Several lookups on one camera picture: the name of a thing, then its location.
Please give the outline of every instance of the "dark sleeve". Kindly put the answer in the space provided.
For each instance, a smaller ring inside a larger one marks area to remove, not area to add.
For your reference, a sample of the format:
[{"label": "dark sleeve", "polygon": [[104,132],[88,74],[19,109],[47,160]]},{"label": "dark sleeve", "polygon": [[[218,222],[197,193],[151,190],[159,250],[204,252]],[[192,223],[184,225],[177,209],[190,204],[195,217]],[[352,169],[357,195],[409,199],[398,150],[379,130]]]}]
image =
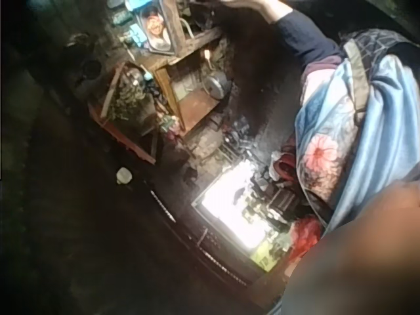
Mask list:
[{"label": "dark sleeve", "polygon": [[344,57],[342,50],[306,15],[293,11],[274,23],[282,43],[295,55],[305,69],[311,62],[329,56]]}]

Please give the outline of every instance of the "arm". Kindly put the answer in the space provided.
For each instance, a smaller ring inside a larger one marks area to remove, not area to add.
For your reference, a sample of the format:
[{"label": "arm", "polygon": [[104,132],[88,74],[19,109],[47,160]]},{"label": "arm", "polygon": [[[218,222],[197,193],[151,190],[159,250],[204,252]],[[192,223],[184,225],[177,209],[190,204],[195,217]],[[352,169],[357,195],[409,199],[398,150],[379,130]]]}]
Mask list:
[{"label": "arm", "polygon": [[310,18],[288,5],[278,0],[221,1],[229,7],[247,7],[260,12],[268,23],[274,25],[283,45],[297,57],[303,68],[330,56],[337,56],[335,63],[341,63],[343,52],[339,46],[327,38]]}]

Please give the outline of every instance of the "metal pot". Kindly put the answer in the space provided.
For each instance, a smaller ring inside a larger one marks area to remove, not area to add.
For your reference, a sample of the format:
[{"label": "metal pot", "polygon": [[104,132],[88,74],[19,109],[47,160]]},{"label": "metal pot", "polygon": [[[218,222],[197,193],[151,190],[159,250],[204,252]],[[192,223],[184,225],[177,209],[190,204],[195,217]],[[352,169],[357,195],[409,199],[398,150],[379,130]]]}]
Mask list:
[{"label": "metal pot", "polygon": [[203,87],[208,95],[217,100],[221,100],[230,90],[231,82],[227,79],[223,71],[216,70],[203,80]]}]

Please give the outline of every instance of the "red bag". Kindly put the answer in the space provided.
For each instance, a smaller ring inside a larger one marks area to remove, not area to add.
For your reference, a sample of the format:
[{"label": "red bag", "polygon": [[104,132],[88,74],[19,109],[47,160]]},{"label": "red bag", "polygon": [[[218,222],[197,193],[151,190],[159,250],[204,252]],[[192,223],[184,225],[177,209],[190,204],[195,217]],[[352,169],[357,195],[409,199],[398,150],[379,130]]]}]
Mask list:
[{"label": "red bag", "polygon": [[321,239],[320,221],[312,216],[296,221],[291,231],[291,238],[293,250],[288,258],[289,264],[302,258]]}]

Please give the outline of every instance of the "pink flower pattern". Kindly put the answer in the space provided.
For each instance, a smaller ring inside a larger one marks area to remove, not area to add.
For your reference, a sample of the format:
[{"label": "pink flower pattern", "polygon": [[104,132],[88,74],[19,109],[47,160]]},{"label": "pink flower pattern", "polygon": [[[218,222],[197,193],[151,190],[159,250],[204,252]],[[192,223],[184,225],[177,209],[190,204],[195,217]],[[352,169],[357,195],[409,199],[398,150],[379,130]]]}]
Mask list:
[{"label": "pink flower pattern", "polygon": [[331,169],[338,156],[339,145],[329,135],[314,135],[309,142],[303,161],[306,168],[315,173]]}]

